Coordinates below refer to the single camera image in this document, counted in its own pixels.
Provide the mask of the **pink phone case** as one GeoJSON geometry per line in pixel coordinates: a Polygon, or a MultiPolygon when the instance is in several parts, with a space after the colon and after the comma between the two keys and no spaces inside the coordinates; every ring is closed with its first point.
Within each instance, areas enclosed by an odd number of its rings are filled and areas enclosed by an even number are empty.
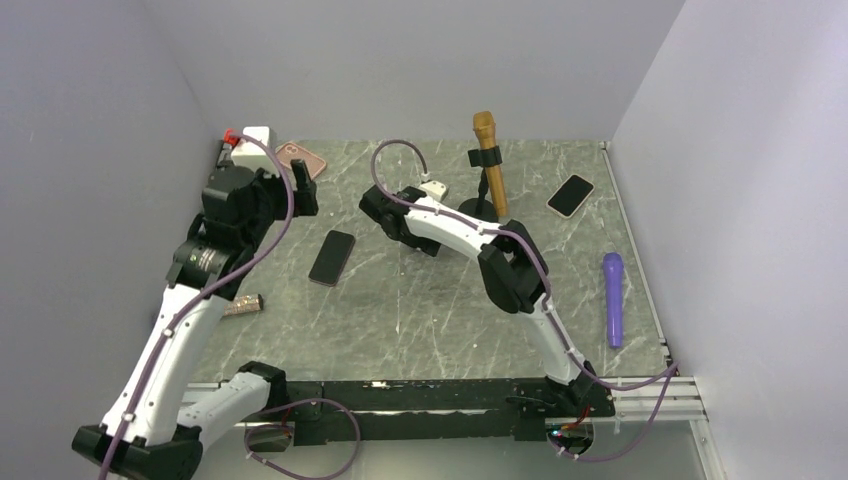
{"type": "Polygon", "coordinates": [[[302,160],[312,180],[315,180],[327,168],[327,162],[323,158],[292,141],[278,146],[276,156],[281,165],[289,171],[293,170],[292,164],[295,160],[302,160]]]}

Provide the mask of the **black smartphone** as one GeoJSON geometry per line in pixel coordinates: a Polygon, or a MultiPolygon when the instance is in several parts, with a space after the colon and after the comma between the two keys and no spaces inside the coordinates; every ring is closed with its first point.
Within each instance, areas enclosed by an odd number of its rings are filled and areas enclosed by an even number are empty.
{"type": "Polygon", "coordinates": [[[352,234],[330,230],[309,271],[308,279],[324,286],[335,286],[346,266],[355,237],[352,234]]]}

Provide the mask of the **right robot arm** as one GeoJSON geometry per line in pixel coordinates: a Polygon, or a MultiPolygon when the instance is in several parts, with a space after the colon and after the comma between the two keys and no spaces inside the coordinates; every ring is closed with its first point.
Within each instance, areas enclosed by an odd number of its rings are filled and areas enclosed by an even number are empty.
{"type": "Polygon", "coordinates": [[[553,305],[548,267],[523,224],[473,218],[415,187],[390,194],[372,186],[359,208],[396,242],[430,256],[447,247],[477,263],[490,302],[517,321],[542,358],[543,393],[525,395],[524,405],[562,417],[615,414],[610,390],[597,381],[553,305]]]}

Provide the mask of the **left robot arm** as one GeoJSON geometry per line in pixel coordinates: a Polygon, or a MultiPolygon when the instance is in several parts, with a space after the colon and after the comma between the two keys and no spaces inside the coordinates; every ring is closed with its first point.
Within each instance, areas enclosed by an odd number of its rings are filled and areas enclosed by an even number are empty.
{"type": "Polygon", "coordinates": [[[252,414],[279,417],[290,400],[283,370],[251,361],[199,405],[183,395],[211,334],[247,273],[267,254],[276,221],[318,212],[308,167],[280,172],[224,163],[209,176],[202,207],[166,276],[161,308],[118,399],[95,425],[78,429],[72,448],[100,478],[189,479],[203,453],[252,414]]]}

